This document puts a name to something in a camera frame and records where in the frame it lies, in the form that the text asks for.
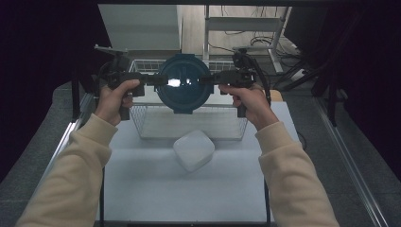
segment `beige sleeve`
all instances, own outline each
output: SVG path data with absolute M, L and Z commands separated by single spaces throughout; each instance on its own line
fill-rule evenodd
M 102 167 L 109 161 L 109 143 L 116 127 L 92 114 L 70 134 L 70 145 L 30 199 L 16 226 L 93 226 Z
M 256 138 L 278 226 L 339 226 L 315 167 L 301 143 L 291 139 L 284 123 L 267 126 Z

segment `white platform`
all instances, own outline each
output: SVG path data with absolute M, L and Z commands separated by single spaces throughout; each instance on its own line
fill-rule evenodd
M 298 140 L 287 103 L 273 102 L 272 108 Z M 242 141 L 214 141 L 213 159 L 192 173 L 177 162 L 175 140 L 141 140 L 132 121 L 118 128 L 106 165 L 106 220 L 266 221 L 261 151 L 252 124 Z

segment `hand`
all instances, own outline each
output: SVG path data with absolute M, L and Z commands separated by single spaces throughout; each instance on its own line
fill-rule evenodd
M 258 131 L 268 125 L 278 122 L 277 116 L 271 110 L 262 88 L 254 84 L 250 89 L 236 88 L 229 85 L 219 85 L 218 88 L 233 96 L 233 105 L 238 107 L 243 103 L 247 107 L 246 117 Z
M 118 112 L 120 106 L 129 108 L 133 105 L 132 96 L 125 96 L 125 94 L 128 90 L 138 86 L 139 83 L 138 79 L 132 79 L 124 81 L 114 90 L 107 86 L 103 87 L 95 115 L 114 126 L 118 125 L 121 121 Z

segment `white panel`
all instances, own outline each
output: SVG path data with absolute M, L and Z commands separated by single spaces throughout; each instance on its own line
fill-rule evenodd
M 177 6 L 98 5 L 113 48 L 180 50 Z

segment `person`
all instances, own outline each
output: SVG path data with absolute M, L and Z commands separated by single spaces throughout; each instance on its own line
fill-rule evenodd
M 54 162 L 52 170 L 33 195 L 16 226 L 93 226 L 96 218 L 102 168 L 121 118 L 120 105 L 132 106 L 126 96 L 138 80 L 123 82 L 114 90 L 103 88 L 95 113 Z M 284 123 L 271 110 L 262 89 L 219 85 L 233 96 L 233 104 L 247 107 L 246 117 L 257 129 L 262 150 L 261 170 L 270 190 L 270 208 L 278 226 L 339 226 L 315 168 L 293 141 Z

